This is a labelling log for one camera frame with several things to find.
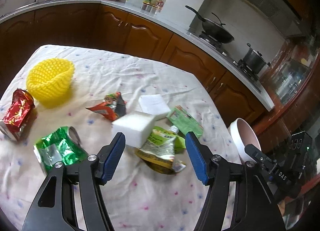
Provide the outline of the pink trash bin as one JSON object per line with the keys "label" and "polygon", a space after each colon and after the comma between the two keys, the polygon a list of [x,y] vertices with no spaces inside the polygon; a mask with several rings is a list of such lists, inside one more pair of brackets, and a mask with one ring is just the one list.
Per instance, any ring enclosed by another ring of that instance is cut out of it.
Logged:
{"label": "pink trash bin", "polygon": [[245,146],[250,144],[261,150],[258,138],[250,125],[244,119],[237,118],[229,125],[228,132],[230,133],[232,140],[236,145],[241,162],[243,164],[245,164],[247,161],[256,163],[255,160],[253,160],[245,152]]}

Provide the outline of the green carton piece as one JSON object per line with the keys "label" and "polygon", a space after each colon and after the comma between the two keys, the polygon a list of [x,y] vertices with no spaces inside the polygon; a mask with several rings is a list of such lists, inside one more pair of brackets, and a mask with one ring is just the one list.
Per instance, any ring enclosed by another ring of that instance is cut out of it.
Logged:
{"label": "green carton piece", "polygon": [[197,138],[203,135],[203,127],[182,107],[175,106],[167,115],[167,119],[186,135],[193,132]]}

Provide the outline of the green drink pouch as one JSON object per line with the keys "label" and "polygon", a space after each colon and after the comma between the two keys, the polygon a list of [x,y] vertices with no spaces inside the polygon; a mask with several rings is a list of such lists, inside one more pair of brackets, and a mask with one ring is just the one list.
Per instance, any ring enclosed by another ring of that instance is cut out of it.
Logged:
{"label": "green drink pouch", "polygon": [[176,126],[168,130],[155,126],[144,145],[135,149],[136,156],[161,174],[174,175],[183,171],[186,164],[176,154],[185,150],[185,140],[178,133]]}

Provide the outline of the white foam block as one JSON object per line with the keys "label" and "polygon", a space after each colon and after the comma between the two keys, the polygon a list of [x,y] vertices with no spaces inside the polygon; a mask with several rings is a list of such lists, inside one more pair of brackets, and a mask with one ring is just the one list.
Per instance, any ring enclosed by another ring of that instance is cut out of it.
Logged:
{"label": "white foam block", "polygon": [[126,145],[140,148],[144,145],[155,125],[153,115],[134,111],[112,122],[111,136],[121,132],[125,135]]}
{"label": "white foam block", "polygon": [[165,118],[170,108],[160,94],[142,95],[138,99],[142,112],[153,115],[155,120]]}

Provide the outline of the crushed green can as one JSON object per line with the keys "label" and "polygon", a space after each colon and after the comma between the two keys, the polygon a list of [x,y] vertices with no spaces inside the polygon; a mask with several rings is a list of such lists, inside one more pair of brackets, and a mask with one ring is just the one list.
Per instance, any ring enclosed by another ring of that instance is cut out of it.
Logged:
{"label": "crushed green can", "polygon": [[88,153],[81,146],[78,132],[74,127],[69,126],[59,127],[36,141],[34,153],[46,175],[57,162],[68,166],[88,157]]}

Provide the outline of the orange snack wrapper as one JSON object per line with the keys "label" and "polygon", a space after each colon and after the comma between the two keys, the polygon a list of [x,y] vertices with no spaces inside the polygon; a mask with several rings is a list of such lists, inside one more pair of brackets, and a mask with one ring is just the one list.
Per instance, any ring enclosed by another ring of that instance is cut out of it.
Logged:
{"label": "orange snack wrapper", "polygon": [[107,94],[103,102],[92,107],[87,107],[87,110],[96,114],[102,115],[110,121],[115,121],[126,115],[126,101],[123,100],[121,92]]}

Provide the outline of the gas stove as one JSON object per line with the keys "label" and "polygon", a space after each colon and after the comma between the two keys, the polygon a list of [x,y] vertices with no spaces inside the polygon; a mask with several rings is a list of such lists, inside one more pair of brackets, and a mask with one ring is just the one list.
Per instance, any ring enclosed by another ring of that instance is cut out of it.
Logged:
{"label": "gas stove", "polygon": [[239,61],[235,61],[234,59],[232,59],[229,54],[223,49],[222,44],[216,41],[216,39],[212,38],[211,36],[208,36],[204,31],[202,31],[199,35],[196,35],[194,33],[189,33],[189,35],[193,38],[198,39],[204,45],[207,45],[210,49],[215,50],[220,55],[222,55],[228,63],[232,64],[233,67],[236,67],[240,74],[242,74],[255,87],[255,89],[257,89],[257,91],[261,93],[258,84],[258,77],[249,69],[249,67],[247,67],[242,62],[242,59],[240,59]]}

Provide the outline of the yellow foam fruit net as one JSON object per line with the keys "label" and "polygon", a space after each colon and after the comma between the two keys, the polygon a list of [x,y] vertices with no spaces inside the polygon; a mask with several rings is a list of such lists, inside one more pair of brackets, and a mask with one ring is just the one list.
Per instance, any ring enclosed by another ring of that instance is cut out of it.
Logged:
{"label": "yellow foam fruit net", "polygon": [[49,58],[39,62],[27,76],[27,91],[41,103],[61,99],[71,87],[75,65],[64,58]]}

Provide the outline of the crushed red can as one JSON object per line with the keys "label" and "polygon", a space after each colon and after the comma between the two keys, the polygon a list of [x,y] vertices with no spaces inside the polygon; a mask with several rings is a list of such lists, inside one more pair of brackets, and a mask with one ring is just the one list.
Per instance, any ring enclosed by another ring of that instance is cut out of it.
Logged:
{"label": "crushed red can", "polygon": [[34,108],[31,94],[17,88],[13,92],[10,107],[1,119],[1,132],[11,141],[19,141]]}

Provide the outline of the black stock pot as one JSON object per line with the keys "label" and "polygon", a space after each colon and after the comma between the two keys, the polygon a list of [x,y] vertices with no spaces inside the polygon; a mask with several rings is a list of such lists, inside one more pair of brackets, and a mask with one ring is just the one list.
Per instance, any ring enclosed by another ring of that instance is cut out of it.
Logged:
{"label": "black stock pot", "polygon": [[247,46],[249,47],[247,54],[244,56],[243,63],[249,67],[249,69],[256,75],[259,74],[259,72],[263,69],[265,65],[268,65],[269,67],[271,64],[269,62],[266,62],[263,59],[263,56],[260,52],[254,50],[251,47],[250,43],[247,43]]}

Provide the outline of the black wok with lid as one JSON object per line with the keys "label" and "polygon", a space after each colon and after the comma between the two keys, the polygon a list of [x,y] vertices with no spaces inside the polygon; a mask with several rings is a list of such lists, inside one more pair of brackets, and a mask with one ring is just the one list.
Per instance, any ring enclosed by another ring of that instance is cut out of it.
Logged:
{"label": "black wok with lid", "polygon": [[222,44],[231,43],[234,41],[234,37],[223,27],[225,24],[221,22],[221,20],[218,18],[220,23],[216,23],[214,21],[211,21],[205,17],[202,17],[194,8],[190,6],[185,6],[187,9],[191,10],[193,13],[195,13],[196,17],[201,21],[202,28],[204,32],[217,40],[218,42]]}

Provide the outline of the brown lower cabinets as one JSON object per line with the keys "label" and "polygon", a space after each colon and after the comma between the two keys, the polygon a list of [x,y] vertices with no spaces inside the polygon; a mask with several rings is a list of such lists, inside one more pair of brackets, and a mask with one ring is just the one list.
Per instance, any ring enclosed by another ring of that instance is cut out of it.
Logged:
{"label": "brown lower cabinets", "polygon": [[150,20],[97,3],[58,4],[1,23],[1,90],[42,45],[87,47],[161,61],[190,72],[206,88],[225,124],[254,123],[266,108],[208,51]]}

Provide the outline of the condiment bottles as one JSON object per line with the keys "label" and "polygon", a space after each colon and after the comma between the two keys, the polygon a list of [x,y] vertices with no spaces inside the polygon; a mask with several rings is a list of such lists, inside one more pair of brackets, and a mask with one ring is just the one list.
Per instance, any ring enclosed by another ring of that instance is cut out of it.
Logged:
{"label": "condiment bottles", "polygon": [[160,13],[166,0],[143,0],[141,10],[151,14]]}

